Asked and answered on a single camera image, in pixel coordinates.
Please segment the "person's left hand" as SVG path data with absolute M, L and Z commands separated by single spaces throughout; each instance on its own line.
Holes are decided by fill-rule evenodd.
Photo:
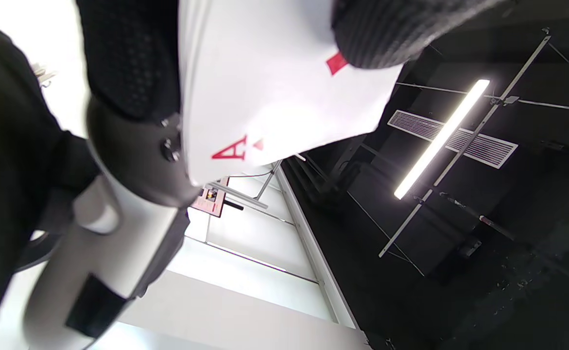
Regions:
M 495 0 L 338 0 L 330 28 L 346 62 L 373 70 L 416 58 Z M 177 0 L 78 0 L 91 93 L 125 120 L 180 111 Z

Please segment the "person's right hand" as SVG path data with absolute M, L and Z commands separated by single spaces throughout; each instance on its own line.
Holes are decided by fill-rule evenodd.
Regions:
M 0 304 L 31 234 L 59 233 L 99 174 L 84 138 L 60 128 L 26 56 L 0 31 Z

